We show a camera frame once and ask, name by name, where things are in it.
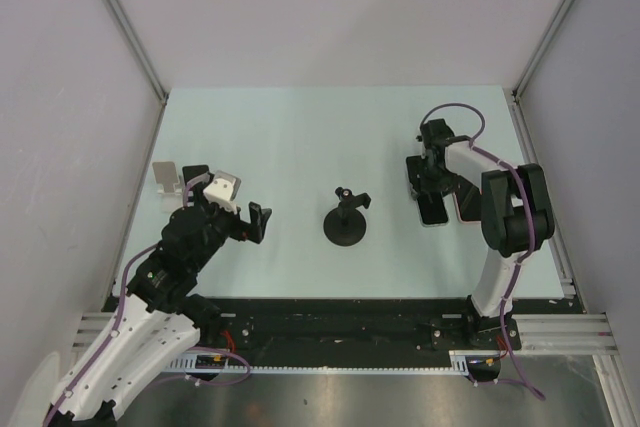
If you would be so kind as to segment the white phone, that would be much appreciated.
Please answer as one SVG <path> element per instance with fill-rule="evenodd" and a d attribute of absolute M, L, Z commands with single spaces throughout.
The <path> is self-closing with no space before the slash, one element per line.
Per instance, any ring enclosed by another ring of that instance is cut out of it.
<path fill-rule="evenodd" d="M 417 198 L 421 223 L 424 226 L 446 225 L 449 217 L 440 193 L 423 193 Z"/>

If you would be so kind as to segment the pink phone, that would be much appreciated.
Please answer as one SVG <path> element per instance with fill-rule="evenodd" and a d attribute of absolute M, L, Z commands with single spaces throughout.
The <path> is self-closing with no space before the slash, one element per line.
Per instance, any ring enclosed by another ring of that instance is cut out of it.
<path fill-rule="evenodd" d="M 481 192 L 474 184 L 457 176 L 453 198 L 456 215 L 461 223 L 481 222 Z"/>

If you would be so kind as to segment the black phone stand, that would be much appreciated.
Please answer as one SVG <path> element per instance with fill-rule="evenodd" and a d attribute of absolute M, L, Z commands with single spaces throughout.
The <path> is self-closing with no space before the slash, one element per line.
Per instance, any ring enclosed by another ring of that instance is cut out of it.
<path fill-rule="evenodd" d="M 192 189 L 191 183 L 193 179 L 204 177 L 209 178 L 209 166 L 207 164 L 185 165 L 182 167 L 182 176 L 184 180 L 184 195 L 188 196 Z"/>

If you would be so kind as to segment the black round-base phone mount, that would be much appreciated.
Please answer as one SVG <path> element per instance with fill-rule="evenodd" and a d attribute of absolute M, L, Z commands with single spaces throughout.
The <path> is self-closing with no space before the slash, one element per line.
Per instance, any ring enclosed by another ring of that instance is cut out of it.
<path fill-rule="evenodd" d="M 338 205 L 330 210 L 323 221 L 326 238 L 334 245 L 350 247 L 359 243 L 366 234 L 366 219 L 359 208 L 368 209 L 371 197 L 367 193 L 355 195 L 351 189 L 337 187 Z"/>

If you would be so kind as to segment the white silver phone stand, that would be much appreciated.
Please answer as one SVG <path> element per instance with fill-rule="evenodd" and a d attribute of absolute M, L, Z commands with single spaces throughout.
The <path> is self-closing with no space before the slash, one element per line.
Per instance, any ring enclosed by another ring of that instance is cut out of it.
<path fill-rule="evenodd" d="M 161 211 L 172 213 L 183 206 L 184 181 L 173 161 L 155 161 L 151 164 Z"/>

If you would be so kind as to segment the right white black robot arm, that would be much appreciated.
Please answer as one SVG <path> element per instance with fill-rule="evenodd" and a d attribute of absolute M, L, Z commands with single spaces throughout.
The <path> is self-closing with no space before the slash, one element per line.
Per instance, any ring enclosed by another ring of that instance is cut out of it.
<path fill-rule="evenodd" d="M 480 225 L 488 247 L 482 274 L 467 299 L 463 340 L 473 348 L 493 341 L 506 324 L 524 262 L 555 232 L 552 205 L 542 167 L 515 167 L 456 136 L 443 119 L 421 124 L 422 153 L 406 159 L 411 196 L 425 226 L 448 220 L 444 198 L 462 180 L 479 191 Z"/>

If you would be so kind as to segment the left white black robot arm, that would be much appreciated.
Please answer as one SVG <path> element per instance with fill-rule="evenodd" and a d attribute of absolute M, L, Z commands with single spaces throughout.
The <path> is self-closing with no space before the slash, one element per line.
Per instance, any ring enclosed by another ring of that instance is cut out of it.
<path fill-rule="evenodd" d="M 271 210 L 250 203 L 249 214 L 206 201 L 171 214 L 160 241 L 126 265 L 116 311 L 54 388 L 44 425 L 114 426 L 170 361 L 219 339 L 217 307 L 192 290 L 227 239 L 263 241 Z"/>

